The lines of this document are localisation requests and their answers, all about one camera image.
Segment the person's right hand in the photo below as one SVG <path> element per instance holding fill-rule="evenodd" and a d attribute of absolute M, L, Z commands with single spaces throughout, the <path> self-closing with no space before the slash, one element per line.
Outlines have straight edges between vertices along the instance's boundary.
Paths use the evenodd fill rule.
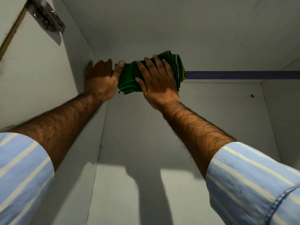
<path fill-rule="evenodd" d="M 145 65 L 137 60 L 136 64 L 144 78 L 147 102 L 160 113 L 164 113 L 168 105 L 179 102 L 179 94 L 174 76 L 168 76 L 162 62 L 162 76 L 144 76 Z"/>

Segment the person's left hand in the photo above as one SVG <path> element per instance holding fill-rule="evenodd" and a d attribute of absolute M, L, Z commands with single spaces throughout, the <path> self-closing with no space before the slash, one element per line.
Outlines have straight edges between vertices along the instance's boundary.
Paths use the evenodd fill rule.
<path fill-rule="evenodd" d="M 93 95 L 98 103 L 110 100 L 117 90 L 119 80 L 113 79 L 112 60 L 100 60 L 93 65 L 93 72 L 86 76 L 84 94 Z"/>

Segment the green cloth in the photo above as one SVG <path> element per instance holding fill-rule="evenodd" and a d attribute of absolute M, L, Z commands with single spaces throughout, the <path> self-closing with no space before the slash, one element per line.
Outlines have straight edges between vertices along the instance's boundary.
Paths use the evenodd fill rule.
<path fill-rule="evenodd" d="M 165 59 L 171 66 L 174 73 L 174 79 L 179 91 L 181 82 L 186 79 L 185 68 L 179 54 L 172 54 L 169 50 L 158 54 L 160 60 Z M 119 78 L 118 89 L 125 95 L 132 92 L 142 92 L 140 86 L 135 81 L 135 78 L 144 79 L 139 71 L 136 62 L 128 63 L 124 65 L 122 74 Z"/>

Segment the person's right forearm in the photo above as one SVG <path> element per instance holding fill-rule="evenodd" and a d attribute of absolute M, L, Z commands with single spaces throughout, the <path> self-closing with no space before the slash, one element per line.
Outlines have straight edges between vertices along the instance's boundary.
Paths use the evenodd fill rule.
<path fill-rule="evenodd" d="M 202 177 L 215 154 L 237 140 L 177 100 L 159 105 L 158 110 L 185 145 Z"/>

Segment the person's left forearm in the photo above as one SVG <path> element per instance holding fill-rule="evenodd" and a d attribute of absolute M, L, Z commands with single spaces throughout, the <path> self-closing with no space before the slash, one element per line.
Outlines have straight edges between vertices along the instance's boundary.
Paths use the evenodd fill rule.
<path fill-rule="evenodd" d="M 107 94 L 85 92 L 8 132 L 35 140 L 49 155 L 56 172 L 86 124 L 111 98 Z"/>

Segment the white cabinet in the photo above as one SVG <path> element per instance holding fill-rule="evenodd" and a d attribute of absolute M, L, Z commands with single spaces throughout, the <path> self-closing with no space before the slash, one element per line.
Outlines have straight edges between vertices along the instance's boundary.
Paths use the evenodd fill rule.
<path fill-rule="evenodd" d="M 181 56 L 179 96 L 231 136 L 300 171 L 300 0 L 46 0 L 0 61 L 0 131 L 83 91 L 89 60 Z M 224 225 L 199 170 L 142 93 L 84 128 L 28 225 Z"/>

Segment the metal cabinet hinge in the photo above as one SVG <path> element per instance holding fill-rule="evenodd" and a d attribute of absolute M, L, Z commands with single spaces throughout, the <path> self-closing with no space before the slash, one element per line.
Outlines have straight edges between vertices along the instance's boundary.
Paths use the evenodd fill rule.
<path fill-rule="evenodd" d="M 65 24 L 46 0 L 28 0 L 31 13 L 45 30 L 64 33 Z"/>

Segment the white cabinet door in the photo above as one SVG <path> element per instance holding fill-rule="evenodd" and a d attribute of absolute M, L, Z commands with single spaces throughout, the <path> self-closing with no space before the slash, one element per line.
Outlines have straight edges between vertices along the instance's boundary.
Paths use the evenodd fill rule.
<path fill-rule="evenodd" d="M 29 0 L 0 0 L 0 61 L 27 13 Z"/>

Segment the blue striped shirt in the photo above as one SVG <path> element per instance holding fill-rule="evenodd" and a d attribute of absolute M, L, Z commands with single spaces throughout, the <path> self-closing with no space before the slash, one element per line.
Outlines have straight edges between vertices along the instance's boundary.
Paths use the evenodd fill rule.
<path fill-rule="evenodd" d="M 28 225 L 53 179 L 40 144 L 0 133 L 0 225 Z M 300 225 L 300 171 L 246 144 L 222 147 L 205 181 L 211 207 L 226 225 Z"/>

